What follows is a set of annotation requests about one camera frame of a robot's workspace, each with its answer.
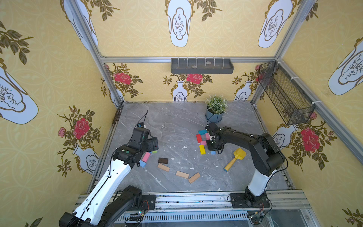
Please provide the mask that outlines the yellow block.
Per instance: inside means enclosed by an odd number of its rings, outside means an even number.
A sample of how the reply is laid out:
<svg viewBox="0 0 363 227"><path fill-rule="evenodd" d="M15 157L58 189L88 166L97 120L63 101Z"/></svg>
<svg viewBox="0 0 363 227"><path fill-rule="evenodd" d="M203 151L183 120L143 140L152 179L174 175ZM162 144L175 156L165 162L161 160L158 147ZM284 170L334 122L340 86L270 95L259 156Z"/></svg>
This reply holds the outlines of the yellow block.
<svg viewBox="0 0 363 227"><path fill-rule="evenodd" d="M201 155L205 155L206 154L204 145L200 145L199 146L199 150L200 150Z"/></svg>

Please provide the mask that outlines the red block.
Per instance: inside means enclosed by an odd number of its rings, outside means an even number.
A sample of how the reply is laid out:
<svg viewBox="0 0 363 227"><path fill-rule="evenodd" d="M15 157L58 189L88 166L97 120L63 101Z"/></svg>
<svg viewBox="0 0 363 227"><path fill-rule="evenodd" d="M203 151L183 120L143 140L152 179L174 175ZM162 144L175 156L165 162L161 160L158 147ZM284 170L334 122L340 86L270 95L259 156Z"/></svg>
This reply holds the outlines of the red block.
<svg viewBox="0 0 363 227"><path fill-rule="evenodd" d="M202 142L202 137L201 137L201 135L200 135L200 134L197 134L197 135L196 135L196 138L197 138L197 142L198 142L198 143L201 143L201 142Z"/></svg>

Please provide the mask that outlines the dark brown block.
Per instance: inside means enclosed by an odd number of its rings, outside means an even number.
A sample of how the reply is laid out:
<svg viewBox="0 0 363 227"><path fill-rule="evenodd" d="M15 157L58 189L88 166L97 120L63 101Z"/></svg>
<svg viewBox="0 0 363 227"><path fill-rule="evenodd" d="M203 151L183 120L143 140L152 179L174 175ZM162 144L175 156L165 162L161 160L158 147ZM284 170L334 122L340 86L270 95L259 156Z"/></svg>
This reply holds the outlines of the dark brown block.
<svg viewBox="0 0 363 227"><path fill-rule="evenodd" d="M158 163L160 164L168 164L168 158L159 158Z"/></svg>

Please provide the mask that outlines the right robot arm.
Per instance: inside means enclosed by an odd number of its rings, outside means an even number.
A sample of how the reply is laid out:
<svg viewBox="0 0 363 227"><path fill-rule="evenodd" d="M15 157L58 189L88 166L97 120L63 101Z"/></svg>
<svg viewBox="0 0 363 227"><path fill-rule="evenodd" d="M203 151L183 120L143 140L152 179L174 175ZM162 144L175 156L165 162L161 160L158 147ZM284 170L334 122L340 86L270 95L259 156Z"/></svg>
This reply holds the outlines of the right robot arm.
<svg viewBox="0 0 363 227"><path fill-rule="evenodd" d="M211 137L211 141L207 143L209 151L216 151L220 154L225 145L230 143L250 152L255 172L245 189L245 197L250 203L256 203L266 194L271 177L286 161L280 148L268 133L247 134L230 127L219 128L215 123L208 123L205 129Z"/></svg>

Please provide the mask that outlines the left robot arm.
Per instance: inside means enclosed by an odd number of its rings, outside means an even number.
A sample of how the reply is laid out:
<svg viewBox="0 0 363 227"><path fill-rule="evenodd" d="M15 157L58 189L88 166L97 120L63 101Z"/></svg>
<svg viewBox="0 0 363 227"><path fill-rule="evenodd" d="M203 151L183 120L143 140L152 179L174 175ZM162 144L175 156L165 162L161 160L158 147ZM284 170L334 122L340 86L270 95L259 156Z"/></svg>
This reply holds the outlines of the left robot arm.
<svg viewBox="0 0 363 227"><path fill-rule="evenodd" d="M142 190L128 186L114 201L111 200L122 180L135 165L140 165L144 154L158 150L157 137L143 123L133 129L128 143L115 150L105 174L88 197L74 210L64 213L61 227L108 227L124 212L142 204Z"/></svg>

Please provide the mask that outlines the light blue block left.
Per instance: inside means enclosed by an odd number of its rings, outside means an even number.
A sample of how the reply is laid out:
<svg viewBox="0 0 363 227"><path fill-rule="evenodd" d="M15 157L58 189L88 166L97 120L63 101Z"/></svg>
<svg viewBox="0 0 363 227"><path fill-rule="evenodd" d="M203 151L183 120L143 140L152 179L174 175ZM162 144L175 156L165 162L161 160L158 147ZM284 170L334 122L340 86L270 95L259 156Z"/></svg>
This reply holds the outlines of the light blue block left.
<svg viewBox="0 0 363 227"><path fill-rule="evenodd" d="M146 163L142 160L139 161L139 164L142 168L145 168L145 166L146 166Z"/></svg>

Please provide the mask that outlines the wooden block left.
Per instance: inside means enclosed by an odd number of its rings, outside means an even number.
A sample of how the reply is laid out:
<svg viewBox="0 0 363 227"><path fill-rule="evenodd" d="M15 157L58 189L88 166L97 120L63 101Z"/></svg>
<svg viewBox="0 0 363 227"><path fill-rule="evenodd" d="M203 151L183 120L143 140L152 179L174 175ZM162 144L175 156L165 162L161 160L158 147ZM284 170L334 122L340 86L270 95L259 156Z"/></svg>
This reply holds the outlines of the wooden block left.
<svg viewBox="0 0 363 227"><path fill-rule="evenodd" d="M163 165L161 163L158 164L157 166L159 169L163 170L163 171L166 171L166 172L169 172L170 171L170 168L166 165Z"/></svg>

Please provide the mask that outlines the wooden block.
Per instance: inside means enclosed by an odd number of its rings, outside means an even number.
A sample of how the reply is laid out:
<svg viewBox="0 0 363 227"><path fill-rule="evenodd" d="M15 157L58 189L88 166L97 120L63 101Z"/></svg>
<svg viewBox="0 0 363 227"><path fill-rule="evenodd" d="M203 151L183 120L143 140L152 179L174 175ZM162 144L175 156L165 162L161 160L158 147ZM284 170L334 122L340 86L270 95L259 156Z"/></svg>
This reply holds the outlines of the wooden block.
<svg viewBox="0 0 363 227"><path fill-rule="evenodd" d="M199 179L201 177L200 173L196 173L195 175L193 175L192 177L190 177L188 179L189 183L193 183L195 182L197 179Z"/></svg>
<svg viewBox="0 0 363 227"><path fill-rule="evenodd" d="M185 179L189 178L189 174L181 172L181 171L176 171L176 175Z"/></svg>
<svg viewBox="0 0 363 227"><path fill-rule="evenodd" d="M163 171L166 171L166 172L169 172L170 171L170 168L166 165L163 165L161 163L158 164L157 166L159 169L163 170Z"/></svg>

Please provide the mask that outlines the potted green plant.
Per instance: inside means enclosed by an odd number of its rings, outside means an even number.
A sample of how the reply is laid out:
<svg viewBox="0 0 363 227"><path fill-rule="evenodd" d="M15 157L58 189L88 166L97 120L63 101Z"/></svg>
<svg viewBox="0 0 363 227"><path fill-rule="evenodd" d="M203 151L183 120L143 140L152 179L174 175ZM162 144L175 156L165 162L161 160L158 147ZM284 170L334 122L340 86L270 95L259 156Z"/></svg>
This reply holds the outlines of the potted green plant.
<svg viewBox="0 0 363 227"><path fill-rule="evenodd" d="M207 112L206 119L207 123L219 123L223 118L223 114L227 109L227 100L222 96L211 95L206 100Z"/></svg>

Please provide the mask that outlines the wooden block right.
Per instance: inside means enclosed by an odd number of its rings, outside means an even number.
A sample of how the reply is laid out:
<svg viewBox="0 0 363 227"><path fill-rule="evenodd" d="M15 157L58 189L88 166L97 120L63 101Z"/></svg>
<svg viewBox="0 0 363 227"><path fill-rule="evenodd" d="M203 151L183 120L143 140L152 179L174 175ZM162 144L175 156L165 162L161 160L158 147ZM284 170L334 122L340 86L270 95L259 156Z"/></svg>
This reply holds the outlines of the wooden block right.
<svg viewBox="0 0 363 227"><path fill-rule="evenodd" d="M189 183L193 183L195 182L197 179L199 179L201 177L200 173L196 173L195 175L193 175L192 177L190 177L188 179Z"/></svg>

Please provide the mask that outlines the wooden block middle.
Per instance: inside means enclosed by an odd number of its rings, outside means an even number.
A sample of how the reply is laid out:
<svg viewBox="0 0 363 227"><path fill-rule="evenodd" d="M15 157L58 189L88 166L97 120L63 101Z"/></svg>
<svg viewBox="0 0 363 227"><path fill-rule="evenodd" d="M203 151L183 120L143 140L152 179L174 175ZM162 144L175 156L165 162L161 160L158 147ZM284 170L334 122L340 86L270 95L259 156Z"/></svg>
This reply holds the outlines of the wooden block middle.
<svg viewBox="0 0 363 227"><path fill-rule="evenodd" d="M176 175L185 179L189 178L189 174L181 172L181 171L176 171Z"/></svg>

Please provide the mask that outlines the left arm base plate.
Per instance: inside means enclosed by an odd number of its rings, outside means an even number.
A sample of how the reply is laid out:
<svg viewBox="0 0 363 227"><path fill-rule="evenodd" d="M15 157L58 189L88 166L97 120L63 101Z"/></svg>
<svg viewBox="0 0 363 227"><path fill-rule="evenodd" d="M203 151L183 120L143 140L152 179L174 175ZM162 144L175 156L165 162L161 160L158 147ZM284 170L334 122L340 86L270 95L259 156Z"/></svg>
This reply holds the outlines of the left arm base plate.
<svg viewBox="0 0 363 227"><path fill-rule="evenodd" d="M153 211L156 206L156 195L155 194L143 194L140 199L140 203L137 204L138 210Z"/></svg>

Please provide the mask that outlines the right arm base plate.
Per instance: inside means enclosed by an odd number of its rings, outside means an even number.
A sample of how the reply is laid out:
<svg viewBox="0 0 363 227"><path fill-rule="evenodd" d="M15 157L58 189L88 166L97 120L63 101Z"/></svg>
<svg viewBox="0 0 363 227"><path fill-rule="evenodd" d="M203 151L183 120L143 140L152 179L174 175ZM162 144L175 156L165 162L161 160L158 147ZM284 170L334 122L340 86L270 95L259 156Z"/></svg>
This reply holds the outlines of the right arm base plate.
<svg viewBox="0 0 363 227"><path fill-rule="evenodd" d="M260 196L254 196L252 193L231 193L227 201L232 204L234 209L251 208L259 209L271 208L271 204L266 193Z"/></svg>

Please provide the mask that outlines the grey wall shelf tray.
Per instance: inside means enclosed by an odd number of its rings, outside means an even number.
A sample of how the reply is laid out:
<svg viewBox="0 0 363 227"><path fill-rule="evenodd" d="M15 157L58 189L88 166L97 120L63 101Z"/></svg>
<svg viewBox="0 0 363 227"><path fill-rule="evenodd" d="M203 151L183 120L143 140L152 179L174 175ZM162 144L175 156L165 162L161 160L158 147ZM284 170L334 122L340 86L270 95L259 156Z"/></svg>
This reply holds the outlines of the grey wall shelf tray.
<svg viewBox="0 0 363 227"><path fill-rule="evenodd" d="M173 58L172 74L232 74L234 65L229 58Z"/></svg>

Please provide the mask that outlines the aluminium rail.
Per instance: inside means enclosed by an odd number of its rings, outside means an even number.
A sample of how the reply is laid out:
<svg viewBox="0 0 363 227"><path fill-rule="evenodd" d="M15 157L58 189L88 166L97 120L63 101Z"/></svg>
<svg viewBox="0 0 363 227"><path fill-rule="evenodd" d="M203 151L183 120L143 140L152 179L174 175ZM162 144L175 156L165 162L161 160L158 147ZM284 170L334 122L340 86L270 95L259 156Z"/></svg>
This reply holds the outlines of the aluminium rail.
<svg viewBox="0 0 363 227"><path fill-rule="evenodd" d="M319 227L302 190L269 190L263 205L242 204L242 192L148 193L139 226Z"/></svg>

